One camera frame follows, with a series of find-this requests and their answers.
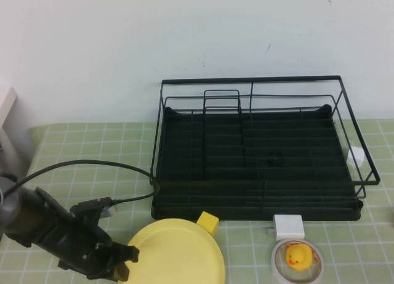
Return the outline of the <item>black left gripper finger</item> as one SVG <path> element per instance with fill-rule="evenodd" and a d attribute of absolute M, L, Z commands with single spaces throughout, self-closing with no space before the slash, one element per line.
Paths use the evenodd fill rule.
<path fill-rule="evenodd" d="M 138 262 L 140 250 L 135 246 L 123 245 L 117 242 L 113 242 L 112 255 L 117 262 Z"/>
<path fill-rule="evenodd" d="M 127 262 L 129 260 L 117 260 L 113 266 L 113 281 L 116 282 L 126 282 L 129 279 L 129 268 Z"/>

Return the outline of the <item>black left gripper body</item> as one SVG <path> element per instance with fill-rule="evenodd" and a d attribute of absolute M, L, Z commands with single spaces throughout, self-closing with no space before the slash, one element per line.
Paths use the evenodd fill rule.
<path fill-rule="evenodd" d="M 59 258 L 58 266 L 89 280 L 116 280 L 114 241 L 98 226 L 100 210 L 77 211 L 59 219 L 42 238 L 42 248 Z"/>

